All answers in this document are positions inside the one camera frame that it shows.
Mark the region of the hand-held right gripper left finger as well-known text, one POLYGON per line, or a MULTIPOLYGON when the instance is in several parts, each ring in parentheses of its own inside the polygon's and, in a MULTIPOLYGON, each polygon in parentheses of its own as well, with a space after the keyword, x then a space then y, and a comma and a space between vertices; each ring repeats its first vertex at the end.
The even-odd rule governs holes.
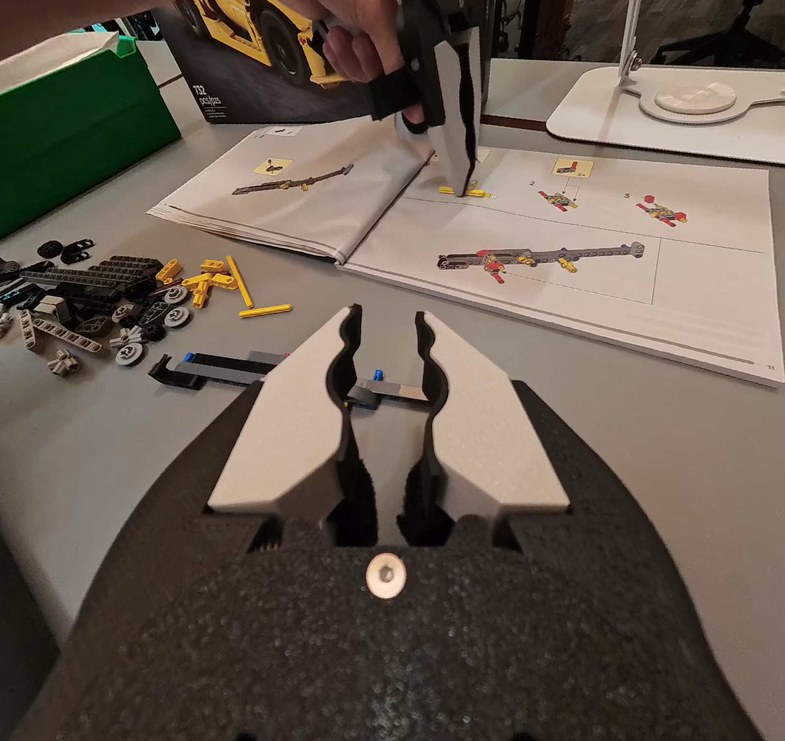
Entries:
POLYGON ((345 399, 362 307, 339 310, 271 370, 208 499, 215 513, 261 513, 334 526, 363 546, 363 463, 345 399))

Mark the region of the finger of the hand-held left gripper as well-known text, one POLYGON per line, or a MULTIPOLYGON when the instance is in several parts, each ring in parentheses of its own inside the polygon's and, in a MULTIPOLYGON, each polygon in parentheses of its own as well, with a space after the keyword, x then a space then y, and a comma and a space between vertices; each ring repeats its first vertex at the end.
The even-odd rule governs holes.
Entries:
POLYGON ((480 33, 461 32, 434 49, 444 121, 431 128, 447 185, 464 197, 476 167, 482 102, 480 33))

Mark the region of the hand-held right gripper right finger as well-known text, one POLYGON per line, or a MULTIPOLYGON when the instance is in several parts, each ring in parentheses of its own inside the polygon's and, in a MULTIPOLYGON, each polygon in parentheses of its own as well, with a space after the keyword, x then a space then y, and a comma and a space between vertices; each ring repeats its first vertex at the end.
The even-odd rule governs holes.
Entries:
POLYGON ((430 406, 422 500, 452 520, 565 513, 566 491, 508 375, 430 312, 415 317, 430 406))

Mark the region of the grey lego beam assembly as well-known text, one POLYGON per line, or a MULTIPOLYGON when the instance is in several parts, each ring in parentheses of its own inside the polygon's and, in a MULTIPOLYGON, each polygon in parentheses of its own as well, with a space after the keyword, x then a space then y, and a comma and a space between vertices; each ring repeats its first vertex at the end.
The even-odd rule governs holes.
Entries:
MULTIPOLYGON (((285 354, 265 352, 251 352, 245 360, 190 353, 175 367, 169 367, 171 357, 164 355, 152 365, 148 375, 162 385, 191 391, 200 391, 207 382, 246 387, 256 381, 264 381, 268 373, 286 358, 285 354)), ((345 398, 348 404, 368 410, 377 409, 383 400, 428 404, 421 388, 390 383, 380 370, 372 379, 358 378, 345 398)))

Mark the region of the white lego instruction booklet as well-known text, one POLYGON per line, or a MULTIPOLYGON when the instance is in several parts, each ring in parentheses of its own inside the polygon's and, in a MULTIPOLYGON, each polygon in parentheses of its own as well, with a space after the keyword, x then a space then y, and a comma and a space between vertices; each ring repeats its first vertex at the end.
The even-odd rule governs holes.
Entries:
POLYGON ((465 197, 388 119, 254 130, 148 212, 783 383, 769 172, 480 147, 465 197))

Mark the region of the pile of black grey lego pieces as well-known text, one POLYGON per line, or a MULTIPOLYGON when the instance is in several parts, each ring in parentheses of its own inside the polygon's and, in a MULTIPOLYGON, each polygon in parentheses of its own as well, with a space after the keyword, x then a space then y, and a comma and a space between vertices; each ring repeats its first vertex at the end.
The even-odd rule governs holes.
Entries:
POLYGON ((50 241, 30 265, 2 259, 2 338, 15 335, 56 378, 79 373, 90 357, 135 367, 193 316, 182 273, 162 285, 155 275, 166 263, 128 255, 77 268, 93 245, 50 241))

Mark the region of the yellow car lego box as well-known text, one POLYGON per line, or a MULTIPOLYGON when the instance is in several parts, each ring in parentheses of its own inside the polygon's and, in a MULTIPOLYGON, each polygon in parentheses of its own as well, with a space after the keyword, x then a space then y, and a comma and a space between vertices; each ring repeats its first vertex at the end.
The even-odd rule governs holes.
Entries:
MULTIPOLYGON (((326 122, 369 111, 362 86, 323 56, 337 23, 311 20, 280 0, 172 0, 155 20, 211 123, 326 122)), ((431 130, 421 105, 398 112, 431 130)))

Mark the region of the white document stand wooden board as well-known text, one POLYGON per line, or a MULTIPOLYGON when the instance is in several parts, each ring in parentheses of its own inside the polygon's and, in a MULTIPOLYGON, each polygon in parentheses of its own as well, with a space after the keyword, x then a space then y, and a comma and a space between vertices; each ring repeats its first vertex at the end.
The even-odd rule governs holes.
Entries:
POLYGON ((744 0, 730 29, 637 51, 642 0, 629 0, 617 66, 584 73, 546 122, 558 138, 783 166, 783 49, 747 29, 762 0, 744 0))

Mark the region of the green plastic bin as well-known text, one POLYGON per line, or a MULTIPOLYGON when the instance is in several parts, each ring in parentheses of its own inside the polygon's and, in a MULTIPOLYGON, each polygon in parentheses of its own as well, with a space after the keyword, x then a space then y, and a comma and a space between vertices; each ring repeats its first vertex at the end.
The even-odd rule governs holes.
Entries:
POLYGON ((68 32, 1 63, 1 237, 181 138, 133 38, 68 32))

